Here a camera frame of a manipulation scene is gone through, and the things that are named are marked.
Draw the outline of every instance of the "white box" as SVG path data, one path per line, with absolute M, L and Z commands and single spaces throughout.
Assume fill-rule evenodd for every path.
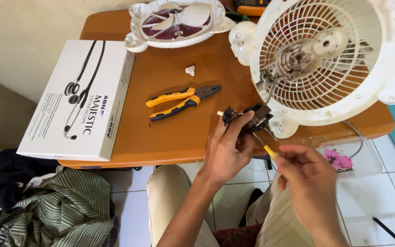
M 123 41 L 68 40 L 17 153 L 110 160 L 134 58 Z

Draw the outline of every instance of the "screwdriver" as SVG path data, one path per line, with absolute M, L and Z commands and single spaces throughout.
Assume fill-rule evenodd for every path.
M 260 137 L 258 137 L 255 133 L 252 133 L 255 138 L 257 138 L 257 140 L 263 145 L 263 148 L 266 150 L 266 152 L 268 152 L 269 156 L 271 156 L 271 158 L 273 158 L 274 160 L 278 158 L 278 154 L 274 151 L 272 151 L 272 149 L 266 145 L 266 143 L 264 143 Z

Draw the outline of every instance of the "orange table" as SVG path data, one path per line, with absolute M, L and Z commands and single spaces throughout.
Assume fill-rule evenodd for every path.
M 124 40 L 129 32 L 130 15 L 127 10 L 102 12 L 86 19 L 80 39 Z M 185 74 L 185 68 L 191 64 L 196 66 L 195 77 Z M 150 122 L 150 114 L 173 107 L 178 101 L 148 108 L 144 104 L 147 99 L 186 87 L 215 84 L 222 85 L 222 90 L 197 107 L 162 121 Z M 71 168 L 112 168 L 202 160 L 207 136 L 219 118 L 217 111 L 228 106 L 239 109 L 259 101 L 260 97 L 251 83 L 249 67 L 239 64 L 234 57 L 227 32 L 185 48 L 149 47 L 136 54 L 111 161 L 59 160 L 59 163 Z M 394 128 L 387 106 L 380 102 L 349 121 L 367 138 L 388 134 Z M 292 137 L 278 143 L 264 131 L 258 135 L 275 150 L 280 144 L 318 146 L 325 141 L 356 136 L 344 123 L 300 126 Z M 255 156 L 265 154 L 263 148 L 254 151 Z

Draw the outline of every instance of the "plastic tray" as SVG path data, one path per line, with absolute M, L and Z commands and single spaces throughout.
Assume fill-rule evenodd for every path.
M 363 143 L 362 149 L 354 155 Z M 343 151 L 342 155 L 351 157 L 353 163 L 353 171 L 345 171 L 338 173 L 338 181 L 344 181 L 356 177 L 366 177 L 370 175 L 376 175 L 382 173 L 383 162 L 379 159 L 376 151 L 372 147 L 371 143 L 365 137 L 355 137 L 345 140 L 337 140 L 331 142 L 322 143 L 318 148 L 318 152 L 321 154 L 326 153 L 326 149 L 333 150 L 338 149 Z

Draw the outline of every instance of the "orange multimeter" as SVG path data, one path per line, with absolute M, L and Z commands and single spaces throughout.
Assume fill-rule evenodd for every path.
M 271 0 L 233 0 L 237 13 L 261 16 Z

